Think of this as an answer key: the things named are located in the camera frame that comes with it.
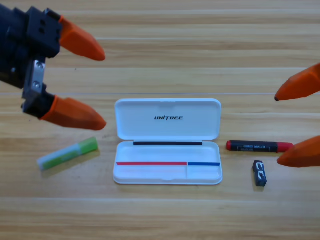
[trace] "screw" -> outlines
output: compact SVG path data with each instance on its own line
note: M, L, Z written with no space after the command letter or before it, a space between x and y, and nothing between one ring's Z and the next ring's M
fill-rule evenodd
M37 89L39 89L41 87L40 83L38 81L35 81L33 83L33 86L36 87Z
M44 65L41 62L38 61L36 65L38 66L38 68L44 69Z

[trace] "wooden table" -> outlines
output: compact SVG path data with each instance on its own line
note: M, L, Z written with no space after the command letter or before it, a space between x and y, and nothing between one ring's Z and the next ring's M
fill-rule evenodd
M319 0L2 0L49 7L91 32L95 62L62 49L47 61L48 91L93 106L93 132L21 113L1 83L1 240L319 240L320 168L278 165L278 154L228 152L227 140L319 134L320 95L275 102L290 76L320 62ZM114 104L121 98L216 98L223 181L217 186L118 185ZM99 152L47 172L37 158L96 136ZM255 187L254 160L267 184Z

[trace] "white case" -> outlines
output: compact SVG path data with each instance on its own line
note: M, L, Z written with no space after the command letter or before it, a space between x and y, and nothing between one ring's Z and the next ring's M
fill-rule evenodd
M216 185L222 181L219 147L210 141L216 139L220 131L218 100L121 99L115 103L115 117L118 136L130 140L117 147L115 182ZM136 162L142 165L119 165ZM154 163L165 165L148 165Z

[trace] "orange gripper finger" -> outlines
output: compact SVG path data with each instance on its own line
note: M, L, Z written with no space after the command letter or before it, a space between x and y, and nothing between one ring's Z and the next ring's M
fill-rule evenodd
M54 96L49 112L40 120L44 120L66 128L102 130L105 120L90 106L72 98L62 99Z
M277 163L294 168L320 166L320 136L294 145L278 158Z
M275 94L276 101L306 98L320 91L320 63L290 77Z
M96 61L106 59L104 49L88 32L61 16L62 24L60 44L68 51Z

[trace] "black eraser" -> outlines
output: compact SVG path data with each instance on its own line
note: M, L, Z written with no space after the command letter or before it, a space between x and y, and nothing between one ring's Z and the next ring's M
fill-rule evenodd
M263 161L255 160L252 168L253 168L255 185L259 187L264 187L267 184L267 177L266 177L265 165Z

